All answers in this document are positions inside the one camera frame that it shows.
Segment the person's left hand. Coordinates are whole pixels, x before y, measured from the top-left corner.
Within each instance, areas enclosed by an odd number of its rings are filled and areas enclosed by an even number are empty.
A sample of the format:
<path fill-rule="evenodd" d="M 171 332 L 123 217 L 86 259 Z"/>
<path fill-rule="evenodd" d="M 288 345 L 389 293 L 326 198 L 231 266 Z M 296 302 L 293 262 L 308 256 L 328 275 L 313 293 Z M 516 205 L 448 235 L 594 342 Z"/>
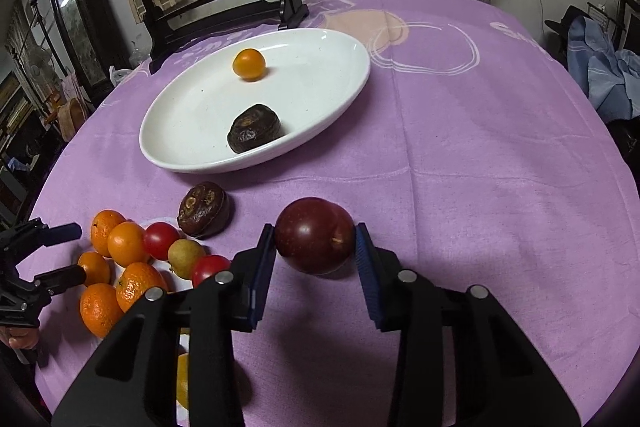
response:
<path fill-rule="evenodd" d="M 32 350 L 38 345 L 38 329 L 20 329 L 19 327 L 0 327 L 0 340 L 12 349 Z"/>

